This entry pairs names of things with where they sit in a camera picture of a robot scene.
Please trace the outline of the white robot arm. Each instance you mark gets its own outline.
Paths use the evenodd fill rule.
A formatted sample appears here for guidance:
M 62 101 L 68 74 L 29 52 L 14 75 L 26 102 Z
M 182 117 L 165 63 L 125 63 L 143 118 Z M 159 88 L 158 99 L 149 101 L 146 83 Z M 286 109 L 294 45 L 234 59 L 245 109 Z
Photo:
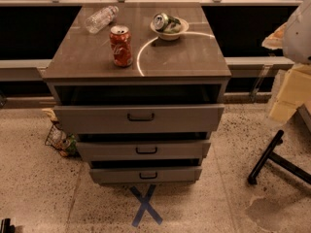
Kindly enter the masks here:
M 286 23 L 266 37 L 261 45 L 281 49 L 295 63 L 311 63 L 311 0 L 303 0 Z

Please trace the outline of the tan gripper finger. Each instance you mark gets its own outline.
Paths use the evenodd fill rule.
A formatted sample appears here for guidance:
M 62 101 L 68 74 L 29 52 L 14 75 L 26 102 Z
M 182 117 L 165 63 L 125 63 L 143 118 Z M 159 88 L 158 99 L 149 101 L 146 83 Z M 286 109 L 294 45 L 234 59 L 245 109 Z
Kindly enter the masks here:
M 264 38 L 261 45 L 269 50 L 282 50 L 284 48 L 283 40 L 286 26 L 286 23 L 280 25 L 273 33 Z

